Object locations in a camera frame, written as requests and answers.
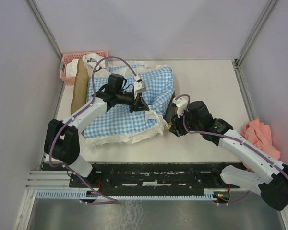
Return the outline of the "blue gingham mattress pad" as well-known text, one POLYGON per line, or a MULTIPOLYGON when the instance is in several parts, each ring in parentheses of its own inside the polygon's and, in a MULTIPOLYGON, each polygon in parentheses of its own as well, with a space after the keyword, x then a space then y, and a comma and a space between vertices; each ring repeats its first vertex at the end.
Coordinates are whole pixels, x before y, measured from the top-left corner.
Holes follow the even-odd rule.
MULTIPOLYGON (((136 142, 163 135, 166 125, 164 116, 168 104, 174 94, 174 75, 167 65, 149 66, 145 62, 134 61, 130 67, 126 65, 109 66, 109 73, 124 76, 127 79, 125 89, 130 92, 137 74, 146 84, 143 99, 149 106, 149 111, 130 113, 127 105, 118 104, 108 112, 95 119, 84 131, 86 142, 92 146, 136 142)), ((99 90, 108 80, 92 80, 89 83, 89 93, 93 88, 99 90)))

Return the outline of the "wooden pet bed frame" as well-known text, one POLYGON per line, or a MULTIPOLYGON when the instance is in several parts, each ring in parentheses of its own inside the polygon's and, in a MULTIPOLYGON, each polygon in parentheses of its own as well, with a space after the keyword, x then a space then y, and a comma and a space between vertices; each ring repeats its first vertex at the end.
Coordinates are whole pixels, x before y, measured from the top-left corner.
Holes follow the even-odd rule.
MULTIPOLYGON (((92 97, 93 93, 89 93, 89 83, 92 84, 92 71, 89 71, 86 67, 85 63, 82 59, 79 59, 77 62, 77 73, 74 79, 74 87, 73 87, 73 98, 71 102, 71 114, 75 113, 79 110, 84 104, 87 102, 87 95, 88 99, 92 97)), ((101 69, 95 74, 95 80, 97 78, 101 78, 102 80, 107 80, 109 77, 109 71, 107 69, 101 69)), ((171 121, 170 118, 177 113, 177 109, 171 107, 171 100, 168 104, 166 114, 164 119, 166 121, 166 125, 170 125, 171 121)))

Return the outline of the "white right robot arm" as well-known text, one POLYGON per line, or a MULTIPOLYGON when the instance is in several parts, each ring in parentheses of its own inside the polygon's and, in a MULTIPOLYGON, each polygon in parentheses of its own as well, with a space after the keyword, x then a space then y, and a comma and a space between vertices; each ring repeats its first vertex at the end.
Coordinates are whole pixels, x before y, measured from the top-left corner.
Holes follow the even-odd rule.
POLYGON ((249 166, 249 171, 228 165, 214 172, 210 177, 215 187, 228 184, 247 189, 277 211, 288 205, 288 164, 255 147, 225 120, 213 118, 203 101, 175 98, 171 105, 177 110, 171 118, 171 133, 177 137, 200 134, 249 166))

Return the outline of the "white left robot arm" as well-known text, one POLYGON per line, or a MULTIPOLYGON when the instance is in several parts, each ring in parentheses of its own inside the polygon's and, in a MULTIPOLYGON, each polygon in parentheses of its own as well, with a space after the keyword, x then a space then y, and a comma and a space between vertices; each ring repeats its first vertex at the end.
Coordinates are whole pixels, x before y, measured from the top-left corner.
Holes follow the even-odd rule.
POLYGON ((61 161, 69 171, 80 175, 80 182, 87 187, 96 183, 93 166, 80 154, 80 134, 96 118, 105 114, 117 104, 129 106, 129 111, 148 111, 149 107, 142 98, 146 90, 145 82, 135 76, 133 90, 127 92, 123 85, 126 79, 119 74, 111 74, 108 81, 76 112, 64 120, 52 119, 47 128, 44 153, 49 159, 61 161))

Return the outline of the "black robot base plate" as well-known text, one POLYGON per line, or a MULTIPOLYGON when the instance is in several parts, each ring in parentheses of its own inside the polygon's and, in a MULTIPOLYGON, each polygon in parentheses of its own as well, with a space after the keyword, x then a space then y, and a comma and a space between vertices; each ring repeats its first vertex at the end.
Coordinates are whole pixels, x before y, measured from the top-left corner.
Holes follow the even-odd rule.
POLYGON ((70 187, 100 189, 105 195, 194 195, 206 188, 227 189, 220 178, 222 163, 97 163, 81 181, 71 175, 70 187))

